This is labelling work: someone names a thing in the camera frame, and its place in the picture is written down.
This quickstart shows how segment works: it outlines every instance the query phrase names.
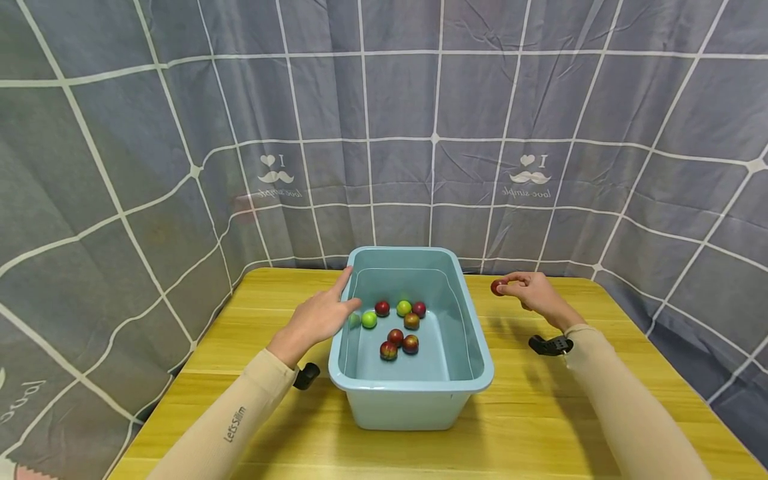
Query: black wrist strap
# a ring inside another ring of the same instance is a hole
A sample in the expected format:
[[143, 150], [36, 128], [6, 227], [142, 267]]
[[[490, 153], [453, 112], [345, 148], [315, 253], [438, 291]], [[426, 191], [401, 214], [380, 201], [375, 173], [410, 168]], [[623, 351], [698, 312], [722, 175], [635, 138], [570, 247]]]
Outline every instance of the black wrist strap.
[[293, 382], [293, 386], [299, 390], [306, 390], [315, 381], [320, 374], [320, 367], [314, 363], [307, 363], [304, 366], [304, 370], [299, 370], [299, 374], [296, 375], [296, 380]]
[[570, 352], [574, 348], [574, 343], [565, 338], [564, 335], [556, 336], [550, 340], [544, 340], [539, 335], [533, 335], [528, 339], [528, 346], [539, 355], [558, 356]]

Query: light blue plastic tub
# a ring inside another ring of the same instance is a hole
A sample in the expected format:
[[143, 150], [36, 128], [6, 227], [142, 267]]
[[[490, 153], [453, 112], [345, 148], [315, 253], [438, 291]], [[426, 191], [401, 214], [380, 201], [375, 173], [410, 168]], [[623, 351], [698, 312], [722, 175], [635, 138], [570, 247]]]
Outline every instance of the light blue plastic tub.
[[[361, 247], [342, 300], [358, 297], [361, 311], [333, 337], [328, 370], [346, 392], [357, 425], [370, 430], [451, 428], [469, 396], [488, 388], [493, 362], [456, 255], [442, 248]], [[359, 316], [380, 300], [392, 309], [373, 329]], [[422, 301], [419, 330], [403, 328], [395, 306]], [[379, 357], [391, 329], [419, 337], [414, 356]]]

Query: mustache logo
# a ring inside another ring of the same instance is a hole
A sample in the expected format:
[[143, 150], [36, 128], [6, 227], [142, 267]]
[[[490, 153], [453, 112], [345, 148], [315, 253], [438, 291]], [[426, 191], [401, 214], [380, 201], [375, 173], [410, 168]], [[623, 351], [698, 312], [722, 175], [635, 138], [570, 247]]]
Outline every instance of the mustache logo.
[[515, 182], [516, 184], [525, 184], [527, 182], [533, 182], [537, 185], [543, 185], [549, 182], [552, 177], [546, 177], [542, 172], [529, 172], [524, 171], [517, 175], [508, 174], [509, 179]]
[[258, 177], [258, 178], [262, 182], [266, 182], [268, 184], [273, 184], [273, 183], [277, 182], [278, 180], [282, 180], [283, 182], [285, 182], [287, 184], [293, 183], [293, 177], [291, 177], [289, 174], [287, 174], [285, 172], [282, 172], [282, 171], [280, 171], [280, 172], [271, 171], [271, 172], [268, 172], [263, 177]]

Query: heart symbol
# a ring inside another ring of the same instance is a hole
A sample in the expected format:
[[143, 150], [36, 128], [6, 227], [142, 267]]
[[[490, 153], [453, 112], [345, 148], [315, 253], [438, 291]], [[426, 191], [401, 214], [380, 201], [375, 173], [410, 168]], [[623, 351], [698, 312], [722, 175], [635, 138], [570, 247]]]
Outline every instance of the heart symbol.
[[523, 155], [520, 157], [520, 163], [523, 164], [523, 167], [527, 167], [528, 165], [534, 163], [536, 161], [535, 155]]
[[265, 164], [268, 167], [272, 167], [272, 164], [275, 163], [275, 156], [274, 155], [262, 155], [261, 156], [261, 163]]

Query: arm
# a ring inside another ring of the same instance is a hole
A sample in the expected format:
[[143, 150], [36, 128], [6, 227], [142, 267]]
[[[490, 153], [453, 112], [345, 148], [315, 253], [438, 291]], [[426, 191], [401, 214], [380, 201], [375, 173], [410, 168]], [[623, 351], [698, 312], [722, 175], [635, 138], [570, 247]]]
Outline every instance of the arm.
[[499, 293], [516, 296], [574, 343], [565, 363], [587, 393], [616, 463], [627, 478], [711, 478], [670, 414], [587, 325], [543, 273], [511, 273]]
[[327, 292], [296, 308], [291, 320], [243, 373], [181, 436], [148, 478], [229, 478], [237, 459], [296, 379], [296, 364], [316, 343], [335, 335], [359, 299], [339, 302], [348, 266]]

